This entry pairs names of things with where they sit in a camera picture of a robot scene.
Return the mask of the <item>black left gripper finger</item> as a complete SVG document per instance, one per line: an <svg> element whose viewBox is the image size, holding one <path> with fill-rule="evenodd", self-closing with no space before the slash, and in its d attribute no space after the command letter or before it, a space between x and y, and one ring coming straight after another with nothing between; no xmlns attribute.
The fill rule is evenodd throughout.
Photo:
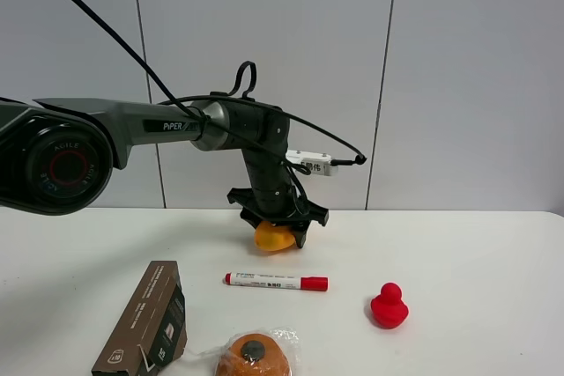
<svg viewBox="0 0 564 376"><path fill-rule="evenodd" d="M242 209L240 213L240 218L247 222L252 227L258 227L258 216L255 215L252 211L247 209Z"/></svg>

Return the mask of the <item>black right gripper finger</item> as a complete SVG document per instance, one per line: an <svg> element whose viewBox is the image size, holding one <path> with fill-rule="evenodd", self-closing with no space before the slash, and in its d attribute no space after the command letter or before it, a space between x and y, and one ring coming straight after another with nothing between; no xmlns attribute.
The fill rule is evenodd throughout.
<svg viewBox="0 0 564 376"><path fill-rule="evenodd" d="M290 225L290 233L293 235L297 248L305 246L309 226L309 222L295 222Z"/></svg>

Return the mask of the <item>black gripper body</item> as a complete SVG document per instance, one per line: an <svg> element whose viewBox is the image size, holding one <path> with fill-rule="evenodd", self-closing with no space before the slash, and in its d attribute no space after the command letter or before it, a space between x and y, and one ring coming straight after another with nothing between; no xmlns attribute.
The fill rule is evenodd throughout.
<svg viewBox="0 0 564 376"><path fill-rule="evenodd" d="M257 215L258 224L267 221L290 226L295 222L317 222L326 226L329 220L328 209L310 201L295 200L292 189L256 194L252 188L232 188L226 197L229 203L236 203Z"/></svg>

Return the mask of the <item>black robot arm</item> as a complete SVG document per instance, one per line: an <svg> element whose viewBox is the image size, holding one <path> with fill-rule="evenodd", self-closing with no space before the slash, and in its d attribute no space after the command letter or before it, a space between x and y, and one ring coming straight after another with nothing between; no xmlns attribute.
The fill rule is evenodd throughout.
<svg viewBox="0 0 564 376"><path fill-rule="evenodd" d="M92 204L132 148L189 142L200 151L241 152L248 188L230 203L253 227L284 226L303 247L312 223L329 212L310 202L297 179L307 168L287 159L292 117L253 100L198 96L189 106L104 99L47 98L1 102L1 203L44 216Z"/></svg>

